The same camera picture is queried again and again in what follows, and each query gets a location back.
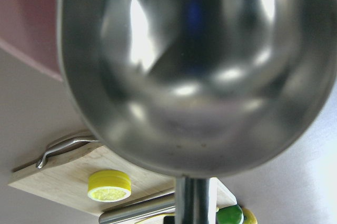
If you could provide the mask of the metal ice scoop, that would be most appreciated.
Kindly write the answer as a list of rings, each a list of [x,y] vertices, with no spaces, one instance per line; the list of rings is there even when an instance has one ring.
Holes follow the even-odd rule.
[[[57,0],[67,91],[125,160],[176,178],[176,223],[215,223],[214,177],[314,122],[336,78],[336,0]]]

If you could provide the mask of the pink bowl with ice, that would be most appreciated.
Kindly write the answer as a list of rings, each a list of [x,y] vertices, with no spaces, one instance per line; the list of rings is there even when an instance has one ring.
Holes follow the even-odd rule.
[[[56,52],[56,0],[1,0],[1,49],[61,81]]]

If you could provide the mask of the half lemon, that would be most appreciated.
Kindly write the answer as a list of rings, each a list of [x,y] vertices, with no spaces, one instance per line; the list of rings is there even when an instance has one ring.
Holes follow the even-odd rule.
[[[132,193],[129,176],[119,170],[101,170],[88,178],[87,196],[97,202],[118,202]]]

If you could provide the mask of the wooden cutting board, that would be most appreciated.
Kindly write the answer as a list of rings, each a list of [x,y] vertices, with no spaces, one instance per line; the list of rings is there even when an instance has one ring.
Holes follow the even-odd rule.
[[[100,170],[119,170],[131,180],[131,195],[118,202],[98,202],[87,195],[88,178]],[[174,192],[175,180],[124,160],[98,142],[49,157],[39,169],[35,164],[12,173],[9,186],[100,216],[102,213]]]

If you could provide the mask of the green lime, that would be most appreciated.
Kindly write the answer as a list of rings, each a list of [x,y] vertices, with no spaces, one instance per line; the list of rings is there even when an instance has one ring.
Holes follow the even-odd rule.
[[[224,207],[216,213],[216,222],[219,224],[242,224],[244,215],[239,205]]]

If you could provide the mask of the whole lemon far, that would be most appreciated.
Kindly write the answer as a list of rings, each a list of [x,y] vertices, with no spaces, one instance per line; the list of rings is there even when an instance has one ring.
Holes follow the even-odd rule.
[[[243,222],[242,224],[258,224],[256,216],[248,208],[242,208]]]

